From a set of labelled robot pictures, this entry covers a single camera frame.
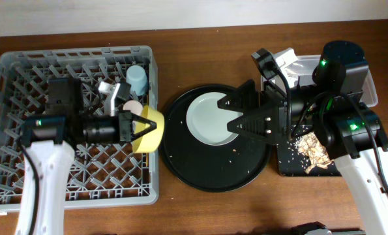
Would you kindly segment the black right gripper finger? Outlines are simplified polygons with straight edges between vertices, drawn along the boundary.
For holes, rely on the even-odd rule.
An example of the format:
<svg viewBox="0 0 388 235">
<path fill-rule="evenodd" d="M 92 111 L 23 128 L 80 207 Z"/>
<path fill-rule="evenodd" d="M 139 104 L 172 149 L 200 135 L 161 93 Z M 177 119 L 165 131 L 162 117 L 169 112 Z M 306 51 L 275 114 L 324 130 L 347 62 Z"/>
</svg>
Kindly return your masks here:
<svg viewBox="0 0 388 235">
<path fill-rule="evenodd" d="M 217 106 L 223 110 L 247 113 L 260 105 L 260 95 L 256 91 L 255 82 L 248 80 L 237 89 L 217 101 Z"/>
<path fill-rule="evenodd" d="M 227 130 L 266 144 L 277 144 L 280 139 L 278 108 L 258 108 L 228 122 Z"/>
</svg>

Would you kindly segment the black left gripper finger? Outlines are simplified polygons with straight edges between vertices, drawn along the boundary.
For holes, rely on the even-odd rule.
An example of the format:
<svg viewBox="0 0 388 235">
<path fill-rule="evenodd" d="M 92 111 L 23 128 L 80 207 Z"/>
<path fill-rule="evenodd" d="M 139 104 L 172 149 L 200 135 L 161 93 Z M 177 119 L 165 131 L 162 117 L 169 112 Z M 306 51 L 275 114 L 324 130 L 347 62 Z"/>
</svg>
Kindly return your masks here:
<svg viewBox="0 0 388 235">
<path fill-rule="evenodd" d="M 142 136 L 144 136 L 144 135 L 146 135 L 146 134 L 148 134 L 148 133 L 154 131 L 155 129 L 156 129 L 156 127 L 150 126 L 150 127 L 145 128 L 144 130 L 139 131 L 139 132 L 137 132 L 137 133 L 132 133 L 132 134 L 131 134 L 131 141 L 133 142 L 133 141 L 135 141 L 135 140 L 141 138 Z"/>
<path fill-rule="evenodd" d="M 135 128 L 137 124 L 148 124 L 149 127 L 156 128 L 157 123 L 155 121 L 152 121 L 150 119 L 147 119 L 145 117 L 141 117 L 139 115 L 131 114 L 131 120 L 132 120 L 132 127 Z"/>
</svg>

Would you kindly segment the pink plastic cup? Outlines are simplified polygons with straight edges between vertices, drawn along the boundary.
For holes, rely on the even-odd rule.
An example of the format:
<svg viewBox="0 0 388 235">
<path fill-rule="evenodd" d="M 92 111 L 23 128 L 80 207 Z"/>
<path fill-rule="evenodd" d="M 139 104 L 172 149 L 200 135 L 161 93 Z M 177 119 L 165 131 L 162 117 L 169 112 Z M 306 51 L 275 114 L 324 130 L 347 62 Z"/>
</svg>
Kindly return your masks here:
<svg viewBox="0 0 388 235">
<path fill-rule="evenodd" d="M 128 110 L 132 114 L 136 114 L 137 116 L 140 116 L 142 114 L 143 105 L 136 100 L 129 100 L 123 105 L 123 110 Z"/>
</svg>

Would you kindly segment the yellow bowl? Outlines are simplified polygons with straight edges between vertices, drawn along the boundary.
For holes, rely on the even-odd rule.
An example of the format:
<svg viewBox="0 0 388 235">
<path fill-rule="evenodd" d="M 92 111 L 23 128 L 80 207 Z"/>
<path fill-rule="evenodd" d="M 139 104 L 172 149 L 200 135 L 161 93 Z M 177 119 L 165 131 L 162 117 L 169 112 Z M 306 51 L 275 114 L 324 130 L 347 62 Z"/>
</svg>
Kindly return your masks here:
<svg viewBox="0 0 388 235">
<path fill-rule="evenodd" d="M 140 115 L 145 121 L 135 121 L 135 133 L 143 135 L 132 142 L 134 153 L 152 153 L 158 149 L 164 133 L 164 116 L 158 110 L 145 105 Z"/>
</svg>

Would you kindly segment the food scraps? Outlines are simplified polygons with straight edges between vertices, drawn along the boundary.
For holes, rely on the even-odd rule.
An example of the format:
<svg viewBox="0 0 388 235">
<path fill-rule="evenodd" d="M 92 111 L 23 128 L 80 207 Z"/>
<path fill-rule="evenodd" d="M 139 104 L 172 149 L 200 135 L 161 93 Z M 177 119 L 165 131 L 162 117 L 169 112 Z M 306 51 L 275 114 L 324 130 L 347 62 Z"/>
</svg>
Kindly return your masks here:
<svg viewBox="0 0 388 235">
<path fill-rule="evenodd" d="M 333 163 L 313 132 L 299 137 L 296 146 L 298 153 L 305 156 L 303 166 L 306 174 L 310 174 L 314 168 L 328 169 Z"/>
</svg>

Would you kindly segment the blue plastic cup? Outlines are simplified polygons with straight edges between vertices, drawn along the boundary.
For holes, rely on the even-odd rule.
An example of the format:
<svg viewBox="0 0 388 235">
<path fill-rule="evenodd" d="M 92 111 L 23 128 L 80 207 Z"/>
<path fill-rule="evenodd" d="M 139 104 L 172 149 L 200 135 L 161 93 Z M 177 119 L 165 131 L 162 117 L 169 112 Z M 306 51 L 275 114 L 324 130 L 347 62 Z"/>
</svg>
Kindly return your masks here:
<svg viewBox="0 0 388 235">
<path fill-rule="evenodd" d="M 135 92 L 137 96 L 145 95 L 148 91 L 147 74 L 144 68 L 139 65 L 133 65 L 127 69 L 126 82 L 131 85 L 131 92 Z"/>
</svg>

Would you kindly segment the light grey plate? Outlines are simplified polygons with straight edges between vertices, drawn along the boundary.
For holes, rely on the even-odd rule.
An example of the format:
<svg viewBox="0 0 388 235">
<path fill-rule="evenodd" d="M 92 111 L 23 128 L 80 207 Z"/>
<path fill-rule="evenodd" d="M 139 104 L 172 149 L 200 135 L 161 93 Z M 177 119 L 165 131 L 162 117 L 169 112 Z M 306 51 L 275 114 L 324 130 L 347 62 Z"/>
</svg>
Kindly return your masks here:
<svg viewBox="0 0 388 235">
<path fill-rule="evenodd" d="M 206 145 L 222 146 L 238 136 L 228 131 L 227 124 L 243 114 L 219 108 L 217 102 L 225 96 L 221 92 L 204 93 L 188 106 L 187 127 L 193 137 Z"/>
</svg>

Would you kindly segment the white paper napkin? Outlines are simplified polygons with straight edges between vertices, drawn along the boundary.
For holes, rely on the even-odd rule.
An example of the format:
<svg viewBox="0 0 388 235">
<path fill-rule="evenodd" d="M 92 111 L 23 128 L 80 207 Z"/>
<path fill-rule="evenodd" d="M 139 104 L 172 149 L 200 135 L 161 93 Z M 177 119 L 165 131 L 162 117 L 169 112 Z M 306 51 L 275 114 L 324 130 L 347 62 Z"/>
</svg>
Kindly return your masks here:
<svg viewBox="0 0 388 235">
<path fill-rule="evenodd" d="M 298 84 L 299 75 L 297 75 L 289 66 L 282 68 L 282 73 L 288 81 L 289 87 L 295 87 Z"/>
</svg>

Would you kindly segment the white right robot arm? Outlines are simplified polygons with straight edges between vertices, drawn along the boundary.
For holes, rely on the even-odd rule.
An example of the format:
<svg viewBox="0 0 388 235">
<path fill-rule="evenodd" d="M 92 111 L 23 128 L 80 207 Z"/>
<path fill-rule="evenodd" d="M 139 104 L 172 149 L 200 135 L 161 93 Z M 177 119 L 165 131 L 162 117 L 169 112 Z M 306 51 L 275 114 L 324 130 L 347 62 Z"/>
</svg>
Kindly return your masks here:
<svg viewBox="0 0 388 235">
<path fill-rule="evenodd" d="M 277 145 L 297 138 L 306 125 L 346 181 L 365 232 L 388 234 L 388 137 L 380 118 L 361 100 L 368 74 L 363 49 L 345 40 L 328 42 L 313 83 L 295 87 L 271 52 L 260 49 L 252 58 L 264 89 L 257 91 L 247 81 L 217 102 L 240 113 L 228 131 Z"/>
</svg>

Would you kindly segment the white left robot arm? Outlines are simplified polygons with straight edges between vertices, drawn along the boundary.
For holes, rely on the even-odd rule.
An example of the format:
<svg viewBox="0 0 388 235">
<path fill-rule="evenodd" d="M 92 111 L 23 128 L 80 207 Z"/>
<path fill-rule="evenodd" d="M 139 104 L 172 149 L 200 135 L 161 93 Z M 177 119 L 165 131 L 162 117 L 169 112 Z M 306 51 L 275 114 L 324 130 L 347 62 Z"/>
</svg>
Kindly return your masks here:
<svg viewBox="0 0 388 235">
<path fill-rule="evenodd" d="M 162 113 L 150 106 L 94 116 L 83 105 L 84 81 L 48 82 L 45 114 L 28 117 L 16 143 L 24 157 L 24 183 L 16 234 L 62 234 L 70 167 L 80 144 L 127 144 L 136 153 L 157 150 L 164 133 Z"/>
</svg>

